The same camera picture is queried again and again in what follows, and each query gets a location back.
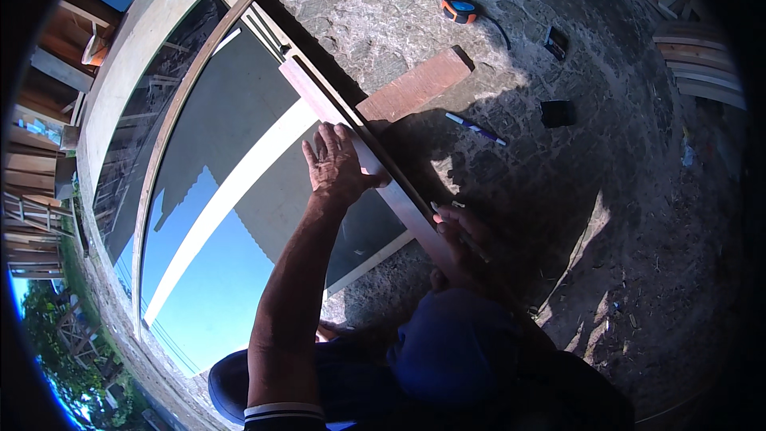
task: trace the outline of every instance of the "man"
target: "man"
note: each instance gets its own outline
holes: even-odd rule
[[[245,429],[629,429],[633,409],[598,372],[547,335],[460,239],[489,230],[451,206],[434,219],[457,271],[399,328],[388,366],[353,340],[316,343],[322,290],[341,220],[379,185],[350,132],[321,124],[303,141],[313,192],[263,290],[247,352],[211,370],[216,408]]]

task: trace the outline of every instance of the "black square object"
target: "black square object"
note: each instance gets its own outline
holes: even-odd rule
[[[542,124],[547,129],[574,125],[577,121],[575,106],[569,100],[541,101]]]
[[[561,62],[567,56],[567,46],[569,39],[559,32],[555,27],[549,26],[548,33],[545,34],[545,43],[543,46]]]

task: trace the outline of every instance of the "pen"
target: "pen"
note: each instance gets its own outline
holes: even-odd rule
[[[482,129],[479,125],[472,124],[466,119],[461,119],[457,115],[452,115],[450,112],[445,113],[445,115],[448,119],[452,121],[456,121],[457,123],[463,125],[464,127],[467,127],[468,129],[475,131],[478,134],[484,135],[488,139],[503,145],[503,147],[507,145],[507,143],[504,140],[497,138],[495,135],[491,134],[487,130]]]
[[[436,214],[441,216],[438,210],[439,206],[436,205],[436,202],[431,201],[430,205],[431,205],[431,208],[434,209],[434,212],[436,212]],[[492,260],[490,256],[487,255],[486,252],[481,248],[481,246],[479,246],[476,242],[474,242],[474,239],[471,238],[471,235],[466,233],[465,230],[460,231],[460,239],[462,239],[466,245],[468,245],[477,255],[479,255],[481,259],[484,260],[484,263],[489,263],[490,260]]]

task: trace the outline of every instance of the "shirt sleeve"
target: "shirt sleeve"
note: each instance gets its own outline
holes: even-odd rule
[[[244,410],[245,431],[326,431],[322,408],[308,403],[269,403]]]

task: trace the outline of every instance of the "concrete ground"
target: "concrete ground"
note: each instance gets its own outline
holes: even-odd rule
[[[722,157],[716,137],[736,135],[744,118],[678,94],[651,40],[662,20],[653,8],[474,0],[504,26],[507,51],[491,23],[453,24],[440,0],[279,1],[368,94],[460,45],[473,74],[381,137],[399,167],[425,199],[458,200],[493,226],[505,245],[499,270],[538,323],[626,393],[637,418],[707,386],[736,322],[739,282],[729,177],[738,158]],[[541,47],[548,25],[570,39],[564,62]],[[577,124],[544,128],[539,102],[550,99],[572,100]],[[444,111],[493,129],[508,147]],[[684,127],[697,151],[689,168]],[[395,326],[427,290],[430,269],[410,244],[332,296],[323,318]]]

